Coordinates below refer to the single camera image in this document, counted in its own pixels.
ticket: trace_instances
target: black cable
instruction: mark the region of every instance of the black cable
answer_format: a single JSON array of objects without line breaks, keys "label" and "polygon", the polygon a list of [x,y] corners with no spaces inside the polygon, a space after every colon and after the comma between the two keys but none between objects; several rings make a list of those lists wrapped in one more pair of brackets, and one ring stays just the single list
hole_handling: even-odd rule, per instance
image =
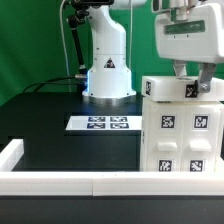
[{"label": "black cable", "polygon": [[27,86],[22,93],[25,93],[28,89],[32,88],[33,86],[37,86],[33,92],[38,92],[42,87],[45,85],[81,85],[83,84],[82,82],[77,82],[77,83],[54,83],[57,81],[62,81],[62,80],[70,80],[70,79],[75,79],[75,76],[66,76],[66,77],[60,77],[60,78],[54,78],[54,79],[49,79],[46,82],[40,82],[40,83],[34,83],[29,86]]},{"label": "black cable", "polygon": [[45,86],[45,83],[51,83],[51,82],[58,82],[58,81],[62,81],[62,80],[71,80],[71,79],[75,79],[75,76],[65,76],[65,77],[59,77],[59,78],[53,78],[53,79],[49,79],[46,82],[43,82],[42,84],[40,84],[36,89],[34,89],[33,92],[38,92],[43,86]]}]

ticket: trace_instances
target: white foam block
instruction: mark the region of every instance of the white foam block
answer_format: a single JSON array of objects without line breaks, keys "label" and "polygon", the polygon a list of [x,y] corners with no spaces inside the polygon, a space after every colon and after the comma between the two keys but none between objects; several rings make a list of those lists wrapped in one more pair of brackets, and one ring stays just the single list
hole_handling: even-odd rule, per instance
[{"label": "white foam block", "polygon": [[213,78],[209,93],[195,94],[197,76],[144,76],[142,95],[153,101],[223,101],[224,80]]}]

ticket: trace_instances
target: white panel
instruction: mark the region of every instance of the white panel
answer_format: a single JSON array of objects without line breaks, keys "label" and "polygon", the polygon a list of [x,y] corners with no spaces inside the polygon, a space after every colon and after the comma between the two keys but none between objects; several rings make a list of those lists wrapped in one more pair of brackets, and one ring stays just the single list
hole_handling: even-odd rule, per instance
[{"label": "white panel", "polygon": [[141,130],[141,116],[71,116],[66,130]]},{"label": "white panel", "polygon": [[12,171],[24,154],[23,140],[14,139],[0,153],[0,172]]}]

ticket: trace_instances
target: warning label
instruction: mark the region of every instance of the warning label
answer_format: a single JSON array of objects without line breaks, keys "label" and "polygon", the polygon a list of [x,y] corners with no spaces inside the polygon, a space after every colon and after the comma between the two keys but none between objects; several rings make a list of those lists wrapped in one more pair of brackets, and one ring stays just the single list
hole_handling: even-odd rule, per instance
[{"label": "warning label", "polygon": [[111,58],[108,59],[107,63],[105,64],[104,68],[115,68],[114,62]]}]

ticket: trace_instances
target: black-and-white pattern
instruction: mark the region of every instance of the black-and-white pattern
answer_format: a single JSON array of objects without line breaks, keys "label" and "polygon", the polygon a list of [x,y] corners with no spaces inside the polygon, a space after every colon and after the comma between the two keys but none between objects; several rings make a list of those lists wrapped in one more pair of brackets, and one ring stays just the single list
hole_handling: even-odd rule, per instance
[{"label": "black-and-white pattern", "polygon": [[198,93],[197,93],[196,85],[187,85],[185,98],[197,98],[197,97],[198,97]]},{"label": "black-and-white pattern", "polygon": [[111,129],[128,129],[129,125],[128,123],[111,123],[110,127]]},{"label": "black-and-white pattern", "polygon": [[127,117],[110,117],[110,122],[128,122]]},{"label": "black-and-white pattern", "polygon": [[88,122],[106,122],[106,117],[89,117]]},{"label": "black-and-white pattern", "polygon": [[203,160],[191,160],[190,161],[190,171],[191,172],[202,172],[204,169]]},{"label": "black-and-white pattern", "polygon": [[150,95],[151,94],[151,82],[146,82],[146,94]]},{"label": "black-and-white pattern", "polygon": [[194,116],[194,129],[207,129],[209,122],[208,115],[195,115]]},{"label": "black-and-white pattern", "polygon": [[87,129],[105,129],[106,124],[105,123],[88,123]]},{"label": "black-and-white pattern", "polygon": [[159,160],[159,171],[160,172],[171,172],[172,171],[172,160]]},{"label": "black-and-white pattern", "polygon": [[162,116],[161,128],[175,128],[176,116]]}]

